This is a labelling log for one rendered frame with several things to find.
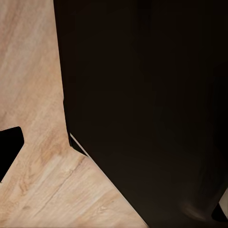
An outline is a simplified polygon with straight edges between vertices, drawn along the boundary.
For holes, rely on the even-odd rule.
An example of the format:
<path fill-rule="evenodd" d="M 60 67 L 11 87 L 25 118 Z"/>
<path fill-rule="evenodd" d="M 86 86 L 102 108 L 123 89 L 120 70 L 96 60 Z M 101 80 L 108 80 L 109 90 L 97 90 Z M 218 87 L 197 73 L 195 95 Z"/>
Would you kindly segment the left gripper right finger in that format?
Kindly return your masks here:
<path fill-rule="evenodd" d="M 217 127 L 213 143 L 228 164 L 228 128 Z"/>

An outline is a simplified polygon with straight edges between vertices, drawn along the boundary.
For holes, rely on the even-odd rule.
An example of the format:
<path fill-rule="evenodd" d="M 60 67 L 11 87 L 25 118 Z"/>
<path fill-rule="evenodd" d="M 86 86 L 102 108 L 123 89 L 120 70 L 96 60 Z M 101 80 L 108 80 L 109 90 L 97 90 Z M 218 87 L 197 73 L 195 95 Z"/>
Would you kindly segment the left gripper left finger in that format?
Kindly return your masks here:
<path fill-rule="evenodd" d="M 0 132 L 0 182 L 23 145 L 24 137 L 19 126 Z"/>

